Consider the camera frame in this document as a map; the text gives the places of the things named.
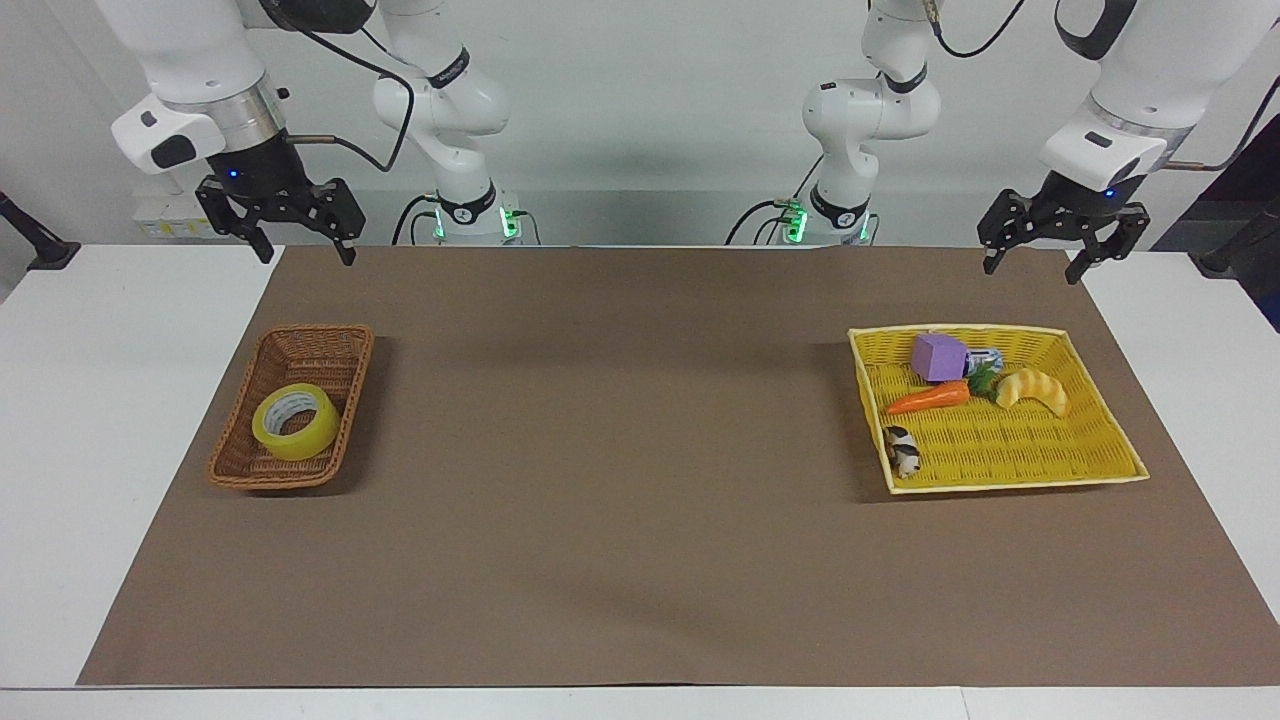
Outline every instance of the small can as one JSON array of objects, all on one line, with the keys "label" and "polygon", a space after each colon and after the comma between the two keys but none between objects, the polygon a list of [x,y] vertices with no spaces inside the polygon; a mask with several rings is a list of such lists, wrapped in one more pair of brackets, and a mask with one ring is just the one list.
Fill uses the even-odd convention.
[{"label": "small can", "polygon": [[964,357],[964,377],[969,377],[978,372],[983,364],[989,363],[991,369],[995,372],[1001,372],[1005,369],[1005,356],[1000,354],[995,347],[980,347],[978,350],[970,350]]}]

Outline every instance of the black cable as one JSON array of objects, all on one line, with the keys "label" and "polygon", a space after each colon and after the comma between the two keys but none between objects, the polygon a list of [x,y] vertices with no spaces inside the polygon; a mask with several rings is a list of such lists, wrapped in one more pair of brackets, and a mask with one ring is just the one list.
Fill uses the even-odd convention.
[{"label": "black cable", "polygon": [[991,37],[988,37],[987,42],[983,42],[982,45],[979,45],[977,50],[970,50],[968,53],[961,53],[961,51],[951,47],[950,45],[947,45],[947,41],[942,37],[942,22],[941,20],[933,20],[933,19],[931,19],[929,24],[933,26],[933,36],[938,38],[938,45],[941,45],[942,49],[946,50],[948,55],[951,55],[954,58],[960,58],[961,60],[964,60],[964,59],[973,58],[975,55],[980,55],[980,54],[986,53],[987,49],[992,46],[992,44],[995,44],[997,40],[1000,40],[1000,36],[1005,33],[1005,28],[1009,27],[1009,23],[1014,22],[1014,17],[1018,15],[1018,12],[1023,9],[1023,4],[1024,3],[1027,3],[1027,0],[1018,0],[1018,3],[1014,5],[1014,9],[1009,12],[1009,17],[1005,18],[1005,22],[1000,23],[1000,27],[996,28],[996,33],[992,35]]},{"label": "black cable", "polygon": [[369,32],[367,28],[360,28],[360,33],[364,35],[365,37],[367,37],[370,42],[372,42],[374,45],[376,45],[378,49],[383,51],[383,55],[387,55],[392,60],[396,59],[396,56],[392,55],[392,51],[388,50],[387,46],[383,45],[376,37],[374,37],[374,33]]},{"label": "black cable", "polygon": [[737,234],[739,228],[741,228],[742,224],[746,223],[748,218],[759,213],[760,210],[764,210],[765,208],[777,208],[777,205],[778,204],[773,200],[763,200],[760,202],[756,202],[755,205],[751,205],[746,210],[746,213],[742,213],[742,217],[739,218],[736,223],[733,223],[733,229],[728,231],[728,237],[724,238],[724,245],[733,243],[733,236]]},{"label": "black cable", "polygon": [[343,147],[346,147],[348,150],[355,150],[355,151],[357,151],[360,154],[361,158],[364,158],[365,160],[369,160],[369,163],[372,167],[378,168],[380,172],[389,173],[390,169],[392,169],[392,167],[396,165],[396,159],[399,158],[401,147],[404,145],[404,136],[408,135],[408,123],[413,118],[413,86],[410,85],[407,79],[402,78],[401,76],[398,76],[398,74],[396,74],[396,73],[393,73],[390,70],[388,70],[387,68],[383,68],[380,65],[375,65],[375,64],[370,63],[369,60],[365,60],[364,58],[360,58],[357,55],[352,55],[351,53],[347,53],[342,47],[338,47],[333,42],[329,42],[328,40],[320,37],[319,35],[311,32],[310,29],[303,29],[301,27],[298,27],[297,29],[298,29],[298,32],[301,32],[302,35],[305,35],[307,38],[310,38],[312,42],[315,42],[316,45],[319,45],[319,46],[329,50],[330,53],[334,53],[338,56],[344,58],[344,59],[347,59],[347,60],[349,60],[349,61],[360,65],[361,68],[365,68],[367,70],[372,70],[375,73],[379,73],[383,77],[389,77],[389,78],[394,79],[396,82],[398,82],[401,85],[401,87],[403,87],[408,92],[408,105],[406,105],[406,108],[404,108],[404,119],[401,122],[399,133],[396,136],[396,146],[392,147],[392,155],[390,155],[390,158],[387,159],[387,163],[379,163],[378,160],[374,159],[372,155],[370,155],[367,151],[360,149],[356,143],[353,143],[351,141],[343,140],[340,137],[334,137],[333,138],[333,145],[340,145],[340,146],[343,146]]},{"label": "black cable", "polygon": [[435,197],[430,195],[417,195],[404,205],[404,210],[401,211],[401,219],[396,222],[396,232],[392,233],[392,245],[399,242],[399,233],[404,229],[404,220],[408,219],[408,214],[413,211],[413,208],[419,202],[435,202]]},{"label": "black cable", "polygon": [[425,213],[419,213],[413,215],[413,219],[408,222],[408,243],[417,246],[417,222],[422,218],[434,218],[435,211],[428,210]]},{"label": "black cable", "polygon": [[529,210],[516,210],[513,215],[517,218],[529,218],[529,223],[534,225],[534,241],[538,242],[539,246],[541,246],[543,234],[538,232],[538,218],[535,218],[534,214],[530,213]]},{"label": "black cable", "polygon": [[751,245],[759,245],[760,243],[760,234],[763,234],[764,233],[764,228],[767,228],[769,225],[773,225],[773,231],[769,232],[769,241],[765,242],[764,245],[773,245],[773,233],[777,232],[778,225],[781,225],[782,223],[783,223],[782,218],[769,218],[768,220],[764,220],[763,223],[760,223],[760,227],[756,228],[756,231],[755,231],[755,238],[751,240]]},{"label": "black cable", "polygon": [[1216,165],[1206,165],[1204,163],[1190,163],[1185,160],[1170,160],[1165,164],[1164,169],[1217,172],[1236,161],[1240,158],[1240,154],[1244,152],[1244,149],[1249,146],[1253,131],[1258,129],[1258,122],[1262,120],[1262,114],[1267,111],[1267,105],[1270,105],[1271,99],[1275,97],[1277,87],[1280,87],[1280,76],[1276,76],[1276,79],[1271,81],[1271,87],[1267,90],[1267,94],[1262,96],[1262,102],[1258,105],[1258,109],[1253,111],[1253,119],[1251,119],[1249,126],[1244,128],[1244,135],[1240,136],[1240,142],[1236,143],[1235,150],[1231,151],[1231,155],[1229,155],[1226,160],[1222,160]]},{"label": "black cable", "polygon": [[[791,200],[800,197],[800,192],[804,190],[804,186],[809,184],[809,178],[812,178],[813,174],[818,172],[818,165],[820,164],[822,164],[822,155],[818,155],[818,159],[813,161],[813,165],[809,168],[809,172],[805,173],[804,179],[800,181],[800,184],[796,186],[796,191],[791,193]],[[778,227],[782,224],[781,220],[785,215],[786,210],[778,213],[777,219],[780,220],[780,223],[777,225],[773,225],[773,229],[769,231],[769,240],[764,245],[773,245],[773,233],[778,232]]]}]

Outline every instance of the wicker basket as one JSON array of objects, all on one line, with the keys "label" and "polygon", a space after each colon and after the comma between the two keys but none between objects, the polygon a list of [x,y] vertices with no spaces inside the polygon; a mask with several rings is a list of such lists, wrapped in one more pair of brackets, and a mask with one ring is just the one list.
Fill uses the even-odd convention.
[{"label": "wicker basket", "polygon": [[[911,369],[911,347],[923,332],[947,333],[969,347],[996,347],[1005,372],[1043,370],[1071,401],[1056,418],[1034,400],[1002,410],[974,398],[959,407],[895,415],[883,407],[928,387]],[[1126,483],[1148,478],[1147,468],[1107,409],[1064,331],[1010,325],[902,325],[852,329],[863,409],[892,493],[955,492]],[[884,455],[884,425],[901,425],[920,450],[922,469],[893,475]]]},{"label": "wicker basket", "polygon": [[[282,325],[257,341],[236,409],[209,460],[209,480],[239,489],[292,489],[324,484],[342,465],[360,391],[369,370],[374,332],[365,325]],[[253,411],[268,395],[292,383],[319,386],[342,421],[338,437],[308,460],[278,460],[253,438]],[[285,423],[288,434],[306,425],[305,413]]]}]

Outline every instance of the tape roll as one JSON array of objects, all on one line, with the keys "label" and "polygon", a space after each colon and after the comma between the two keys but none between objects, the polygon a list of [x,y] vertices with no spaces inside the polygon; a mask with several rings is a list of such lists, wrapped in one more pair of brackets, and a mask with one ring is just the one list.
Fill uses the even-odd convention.
[{"label": "tape roll", "polygon": [[[301,430],[282,436],[284,423],[298,413],[315,411]],[[280,460],[307,460],[324,452],[338,437],[338,409],[323,389],[294,383],[266,396],[253,411],[253,437]]]}]

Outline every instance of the brown wicker basket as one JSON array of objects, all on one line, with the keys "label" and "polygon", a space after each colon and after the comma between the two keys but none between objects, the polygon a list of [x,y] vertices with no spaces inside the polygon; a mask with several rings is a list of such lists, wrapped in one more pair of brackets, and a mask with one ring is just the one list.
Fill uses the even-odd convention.
[{"label": "brown wicker basket", "polygon": [[[209,459],[209,480],[238,489],[291,489],[324,484],[338,474],[369,370],[374,332],[365,325],[282,325],[257,341],[236,409]],[[338,438],[310,460],[278,460],[253,437],[253,411],[266,396],[292,383],[319,386],[342,416]],[[285,423],[302,428],[311,413]]]}]

